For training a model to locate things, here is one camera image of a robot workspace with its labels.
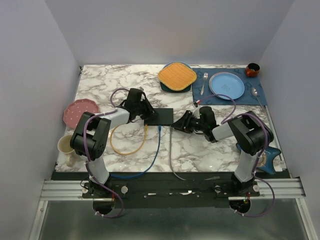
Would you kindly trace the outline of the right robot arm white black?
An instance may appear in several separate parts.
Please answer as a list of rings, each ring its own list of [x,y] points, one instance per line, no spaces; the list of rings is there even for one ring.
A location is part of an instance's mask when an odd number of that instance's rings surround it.
[[[188,134],[200,131],[211,143],[235,137],[241,152],[234,171],[236,180],[230,183],[230,191],[236,196],[247,192],[247,183],[255,176],[259,158],[274,140],[272,131],[253,111],[241,113],[218,125],[212,108],[204,106],[199,108],[198,115],[187,110],[171,127]]]

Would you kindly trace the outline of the black network switch box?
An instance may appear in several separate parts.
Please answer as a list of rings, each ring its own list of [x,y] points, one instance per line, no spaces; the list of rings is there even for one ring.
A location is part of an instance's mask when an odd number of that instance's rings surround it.
[[[144,120],[144,124],[148,126],[170,126],[174,123],[173,108],[155,108],[157,115]]]

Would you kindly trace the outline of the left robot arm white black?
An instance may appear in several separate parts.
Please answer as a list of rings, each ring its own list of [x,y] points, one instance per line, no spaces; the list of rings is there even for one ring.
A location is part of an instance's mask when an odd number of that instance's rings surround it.
[[[74,130],[70,147],[79,156],[85,156],[85,167],[89,179],[95,182],[93,191],[101,198],[107,197],[111,185],[107,182],[110,174],[103,160],[109,131],[115,127],[128,124],[136,117],[142,120],[158,116],[142,89],[130,88],[126,99],[114,110],[103,113],[85,111]]]

